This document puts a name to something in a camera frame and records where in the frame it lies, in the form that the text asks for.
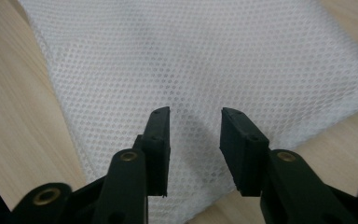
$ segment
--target screw hole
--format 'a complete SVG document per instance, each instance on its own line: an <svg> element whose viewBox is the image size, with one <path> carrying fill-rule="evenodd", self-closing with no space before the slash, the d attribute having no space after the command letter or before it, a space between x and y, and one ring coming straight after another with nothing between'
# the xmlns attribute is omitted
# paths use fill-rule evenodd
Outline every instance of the screw hole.
<svg viewBox="0 0 358 224"><path fill-rule="evenodd" d="M44 189L34 196L34 204L40 206L52 203L60 194L61 191L57 188Z"/></svg>
<svg viewBox="0 0 358 224"><path fill-rule="evenodd" d="M126 214L122 212L114 212L109 216L109 223L110 224L121 224L124 223L126 219Z"/></svg>
<svg viewBox="0 0 358 224"><path fill-rule="evenodd" d="M283 161L295 161L296 157L288 152L280 152L278 153L278 157L279 159L283 160Z"/></svg>
<svg viewBox="0 0 358 224"><path fill-rule="evenodd" d="M123 154L121 154L120 158L122 161L133 161L138 157L138 154L136 154L135 152L125 152Z"/></svg>

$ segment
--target brass screw insert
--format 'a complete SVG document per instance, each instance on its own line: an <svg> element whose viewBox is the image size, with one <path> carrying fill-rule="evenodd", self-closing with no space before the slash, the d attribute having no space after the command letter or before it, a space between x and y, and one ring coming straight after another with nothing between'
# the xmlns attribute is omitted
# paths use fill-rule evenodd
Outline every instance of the brass screw insert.
<svg viewBox="0 0 358 224"><path fill-rule="evenodd" d="M33 202L38 206L52 203L60 197L60 194L61 191L57 188L44 189L34 196Z"/></svg>
<svg viewBox="0 0 358 224"><path fill-rule="evenodd" d="M288 152L280 152L278 153L278 157L279 159L283 160L283 161L295 161L296 157Z"/></svg>
<svg viewBox="0 0 358 224"><path fill-rule="evenodd" d="M120 158L122 161L133 161L138 157L138 154L135 152L125 152L121 154Z"/></svg>

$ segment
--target perforated fabric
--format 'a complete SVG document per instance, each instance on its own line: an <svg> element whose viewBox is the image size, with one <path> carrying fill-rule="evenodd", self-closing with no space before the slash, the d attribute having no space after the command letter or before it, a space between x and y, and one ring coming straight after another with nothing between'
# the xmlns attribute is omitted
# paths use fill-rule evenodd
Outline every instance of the perforated fabric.
<svg viewBox="0 0 358 224"><path fill-rule="evenodd" d="M315 0L20 0L88 181L171 107L168 198L184 223L233 189L220 110L294 148L358 110L358 46Z"/></svg>

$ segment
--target wooden table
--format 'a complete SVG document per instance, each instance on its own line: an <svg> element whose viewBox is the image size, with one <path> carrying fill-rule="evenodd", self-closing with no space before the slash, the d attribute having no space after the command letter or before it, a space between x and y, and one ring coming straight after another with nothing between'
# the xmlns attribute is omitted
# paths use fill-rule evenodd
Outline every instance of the wooden table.
<svg viewBox="0 0 358 224"><path fill-rule="evenodd" d="M358 42L358 1L323 4ZM296 152L325 183L357 193L358 113ZM48 182L78 189L85 178L26 17L17 2L0 0L0 193L13 208ZM189 223L263 223L258 202L233 192Z"/></svg>

